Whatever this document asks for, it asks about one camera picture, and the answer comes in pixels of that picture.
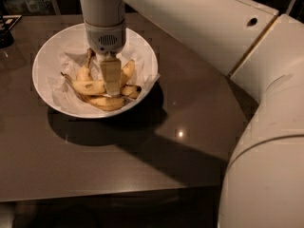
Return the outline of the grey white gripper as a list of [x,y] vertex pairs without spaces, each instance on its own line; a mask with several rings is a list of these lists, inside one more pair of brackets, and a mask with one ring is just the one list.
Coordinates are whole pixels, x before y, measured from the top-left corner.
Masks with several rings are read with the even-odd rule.
[[100,62],[100,69],[104,78],[104,86],[109,96],[120,94],[121,88],[121,61],[117,58],[125,45],[125,20],[99,20],[90,22],[85,20],[85,32],[89,46],[104,58]]

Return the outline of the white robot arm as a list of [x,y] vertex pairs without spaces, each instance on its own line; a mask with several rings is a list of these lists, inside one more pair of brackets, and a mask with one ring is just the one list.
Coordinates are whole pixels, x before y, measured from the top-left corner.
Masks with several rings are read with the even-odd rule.
[[129,5],[259,104],[222,185],[218,228],[304,228],[302,23],[251,0],[81,0],[88,42],[117,33]]

